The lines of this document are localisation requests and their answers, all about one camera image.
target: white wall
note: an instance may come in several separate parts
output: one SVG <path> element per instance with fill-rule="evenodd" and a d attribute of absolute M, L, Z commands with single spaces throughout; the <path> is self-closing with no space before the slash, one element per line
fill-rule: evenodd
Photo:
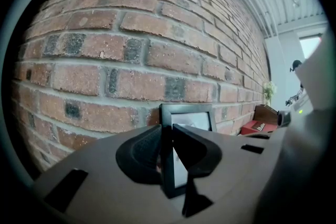
<path fill-rule="evenodd" d="M 300 80 L 296 76 L 295 72 L 289 72 L 294 60 L 300 60 L 304 62 L 305 57 L 303 55 L 302 46 L 299 37 L 295 31 L 289 31 L 279 35 L 281 48 L 285 60 L 286 66 L 286 97 L 288 100 L 291 96 L 298 93 L 300 90 Z"/>
<path fill-rule="evenodd" d="M 271 107 L 275 110 L 286 109 L 286 64 L 284 53 L 278 37 L 265 39 L 271 69 L 271 79 L 277 86 L 277 93 L 272 97 Z"/>

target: black slot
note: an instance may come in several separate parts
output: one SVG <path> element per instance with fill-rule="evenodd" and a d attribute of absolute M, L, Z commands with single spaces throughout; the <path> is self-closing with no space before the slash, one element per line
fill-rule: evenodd
<path fill-rule="evenodd" d="M 263 152 L 263 148 L 259 146 L 251 146 L 251 145 L 244 145 L 241 147 L 241 149 L 246 150 L 246 151 L 251 151 L 254 153 L 261 154 Z"/>
<path fill-rule="evenodd" d="M 65 212 L 87 175 L 83 170 L 73 169 L 52 189 L 44 201 L 58 211 Z"/>

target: ceiling beam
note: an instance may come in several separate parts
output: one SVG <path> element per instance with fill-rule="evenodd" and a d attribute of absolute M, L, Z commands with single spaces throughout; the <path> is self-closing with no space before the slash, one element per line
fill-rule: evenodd
<path fill-rule="evenodd" d="M 308 27 L 308 26 L 313 26 L 313 25 L 321 25 L 321 24 L 327 24 L 328 19 L 326 15 L 320 14 L 320 15 L 315 15 L 299 20 L 295 20 L 286 24 L 278 25 L 278 32 L 279 34 Z"/>

